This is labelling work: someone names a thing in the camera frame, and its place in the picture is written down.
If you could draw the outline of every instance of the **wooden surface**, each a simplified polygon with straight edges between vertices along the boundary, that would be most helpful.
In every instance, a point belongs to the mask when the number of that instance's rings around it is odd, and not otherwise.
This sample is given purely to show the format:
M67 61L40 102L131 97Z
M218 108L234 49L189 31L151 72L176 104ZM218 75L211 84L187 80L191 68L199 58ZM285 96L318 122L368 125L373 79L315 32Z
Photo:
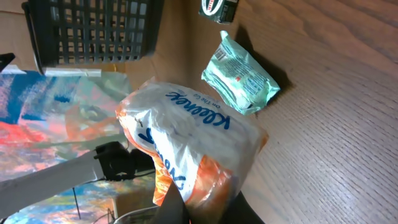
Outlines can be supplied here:
M243 186L266 223L398 223L398 2L240 0L233 24L166 0L157 51L126 65L220 98L200 80L229 31L280 83L251 116L269 133Z

